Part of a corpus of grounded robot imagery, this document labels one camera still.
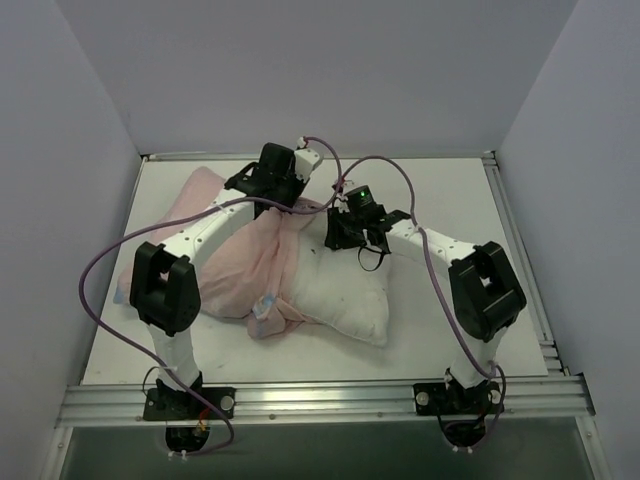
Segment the white pillow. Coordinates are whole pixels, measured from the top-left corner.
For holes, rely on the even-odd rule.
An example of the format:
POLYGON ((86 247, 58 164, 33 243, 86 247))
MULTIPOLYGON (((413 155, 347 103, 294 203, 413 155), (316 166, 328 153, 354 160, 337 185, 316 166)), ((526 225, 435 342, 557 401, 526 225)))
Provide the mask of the white pillow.
POLYGON ((392 260, 376 252, 331 250, 324 245, 327 218, 319 214, 298 237, 291 305, 311 321, 375 347, 388 340, 392 260))

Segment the blue and pink pillowcase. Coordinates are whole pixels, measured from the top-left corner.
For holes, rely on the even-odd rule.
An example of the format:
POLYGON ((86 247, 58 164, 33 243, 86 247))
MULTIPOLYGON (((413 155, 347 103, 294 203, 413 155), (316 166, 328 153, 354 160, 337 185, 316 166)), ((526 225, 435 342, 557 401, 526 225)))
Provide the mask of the blue and pink pillowcase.
POLYGON ((248 335, 263 339, 315 323, 308 307, 294 299, 301 265, 300 234, 323 214, 292 215, 272 208, 230 237, 201 265, 201 311, 245 320, 248 335))

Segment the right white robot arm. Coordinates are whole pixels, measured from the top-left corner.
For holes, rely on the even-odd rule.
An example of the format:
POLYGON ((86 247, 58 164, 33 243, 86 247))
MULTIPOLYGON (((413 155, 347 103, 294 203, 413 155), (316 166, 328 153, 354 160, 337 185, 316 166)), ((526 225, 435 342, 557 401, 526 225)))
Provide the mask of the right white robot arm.
POLYGON ((503 247, 423 228, 412 213, 388 212, 368 186, 347 192, 327 210, 325 246, 369 251, 380 260, 396 254, 426 266, 461 349, 445 374, 445 403, 459 413, 475 406, 478 386, 498 376, 496 355, 506 331, 527 305, 503 247))

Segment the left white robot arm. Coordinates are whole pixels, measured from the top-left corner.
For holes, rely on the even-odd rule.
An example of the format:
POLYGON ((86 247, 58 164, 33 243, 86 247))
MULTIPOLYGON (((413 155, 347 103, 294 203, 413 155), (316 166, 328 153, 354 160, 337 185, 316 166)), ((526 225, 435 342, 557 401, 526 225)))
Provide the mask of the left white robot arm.
POLYGON ((258 160, 226 180, 209 205, 212 214, 137 248, 129 303, 147 325, 161 361, 159 386, 169 391, 165 405, 177 418, 194 417, 202 405, 190 332, 201 309, 198 269, 259 212, 277 204, 292 208, 322 160, 308 147, 267 143, 258 160))

